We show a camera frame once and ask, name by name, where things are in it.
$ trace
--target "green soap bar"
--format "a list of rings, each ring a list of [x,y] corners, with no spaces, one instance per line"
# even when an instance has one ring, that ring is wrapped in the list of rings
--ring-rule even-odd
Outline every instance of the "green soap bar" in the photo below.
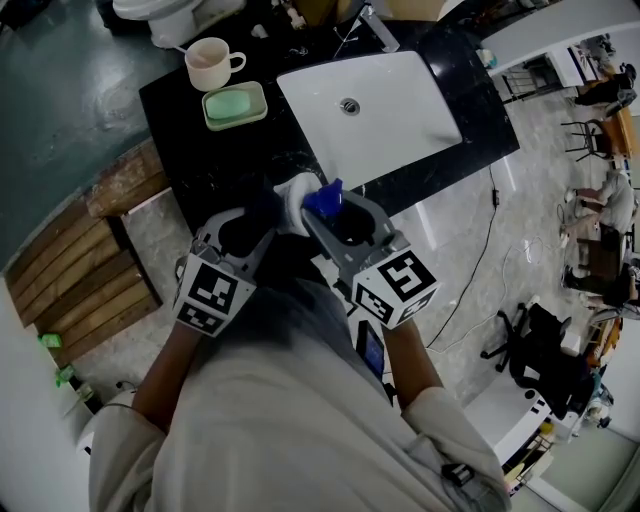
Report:
[[[205,108],[211,119],[227,119],[244,114],[251,106],[247,91],[220,91],[207,98]]]

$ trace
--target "office chair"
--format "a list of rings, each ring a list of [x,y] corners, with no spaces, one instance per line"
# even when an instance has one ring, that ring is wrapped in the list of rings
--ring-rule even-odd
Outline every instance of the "office chair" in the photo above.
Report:
[[[496,370],[502,372],[509,364],[516,384],[538,391],[558,419],[562,420],[570,410],[582,414],[595,384],[584,356],[573,357],[560,349],[571,318],[561,322],[538,304],[528,310],[518,304],[518,314],[520,319],[514,329],[507,315],[498,313],[507,328],[507,341],[490,354],[483,351],[480,357],[492,359],[505,353]]]

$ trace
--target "wooden slat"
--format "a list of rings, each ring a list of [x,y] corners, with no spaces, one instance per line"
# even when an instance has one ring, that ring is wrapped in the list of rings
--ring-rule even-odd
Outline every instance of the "wooden slat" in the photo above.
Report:
[[[168,186],[155,144],[149,139],[106,171],[87,193],[87,207],[94,217],[123,215]]]
[[[48,267],[42,269],[40,275],[14,300],[18,313],[22,313],[47,286],[73,265],[74,262],[78,261],[84,254],[87,254],[93,247],[110,235],[111,228],[109,223],[106,220],[102,220],[71,244]]]
[[[18,277],[15,284],[9,287],[9,292],[14,302],[40,274],[47,271],[47,267],[54,262],[58,256],[66,251],[80,237],[85,235],[98,222],[98,219],[94,219],[89,214],[84,215],[68,229],[63,231],[56,239],[52,240],[51,244],[44,248],[40,255],[37,256],[22,275]]]
[[[134,261],[131,253],[124,251],[111,258],[94,272],[91,272],[36,319],[35,326],[38,333],[57,332],[51,330],[55,322],[133,265]]]
[[[53,219],[7,270],[4,276],[7,287],[11,289],[33,260],[42,254],[61,233],[88,213],[84,198],[80,197]]]
[[[103,305],[106,306],[106,304],[114,297],[117,297],[118,300],[123,299],[124,297],[119,294],[128,288],[131,288],[136,283],[141,282],[142,275],[137,267],[129,267],[119,276],[116,276],[115,279],[109,281],[102,288],[93,292],[66,315],[57,320],[53,325],[51,325],[49,332],[62,334],[63,339],[65,339],[65,333],[67,333],[67,331],[73,332],[70,330],[75,329],[76,326],[81,324],[83,321],[92,318],[91,315],[94,312],[99,311]]]
[[[158,304],[155,299],[152,296],[145,297],[126,311],[123,311],[118,316],[102,324],[96,330],[74,343],[71,347],[50,349],[51,354],[58,366],[62,368],[156,309],[158,309]]]
[[[78,283],[83,277],[105,261],[120,252],[120,248],[113,237],[105,238],[91,251],[65,270],[60,276],[20,314],[22,325],[25,327],[40,316],[48,307]]]
[[[102,304],[98,309],[89,313],[85,318],[62,333],[62,344],[65,348],[71,347],[76,341],[95,331],[102,324],[118,316],[129,307],[140,302],[150,295],[149,288],[144,281],[138,281],[127,288],[118,296],[113,297]]]

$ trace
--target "mug handle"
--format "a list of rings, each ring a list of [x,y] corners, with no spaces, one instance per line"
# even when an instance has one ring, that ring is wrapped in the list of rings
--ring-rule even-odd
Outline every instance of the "mug handle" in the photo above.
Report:
[[[242,68],[244,68],[245,64],[247,63],[247,56],[242,52],[235,52],[229,55],[229,60],[236,59],[236,58],[242,59],[242,64],[236,66],[235,68],[231,68],[232,73],[235,73],[236,71],[240,71]]]

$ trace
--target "tiled floor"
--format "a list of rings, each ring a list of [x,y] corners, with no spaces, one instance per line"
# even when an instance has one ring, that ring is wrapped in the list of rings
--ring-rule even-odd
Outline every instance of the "tiled floor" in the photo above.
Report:
[[[499,308],[513,315],[518,302],[537,294],[561,319],[572,316],[571,330],[577,333],[583,333],[590,316],[575,292],[560,287],[565,258],[575,263],[577,249],[572,244],[567,251],[557,248],[557,206],[568,186],[599,186],[606,164],[597,158],[577,164],[575,153],[565,153],[578,141],[571,141],[560,123],[572,116],[596,117],[594,112],[571,110],[564,99],[568,92],[507,108],[521,149],[491,166],[500,206],[490,242],[458,311],[432,345],[431,356],[446,387],[463,403],[495,377],[494,362],[481,360],[479,354],[501,344],[505,331],[499,319],[490,318],[465,335]],[[451,314],[482,252],[493,212],[491,191],[489,169],[484,169],[393,219],[443,283],[432,304],[416,317],[425,344]],[[115,394],[114,384],[120,379],[140,382],[165,341],[175,291],[173,266],[190,241],[171,194],[137,211],[126,223],[165,305],[75,364],[103,399]]]

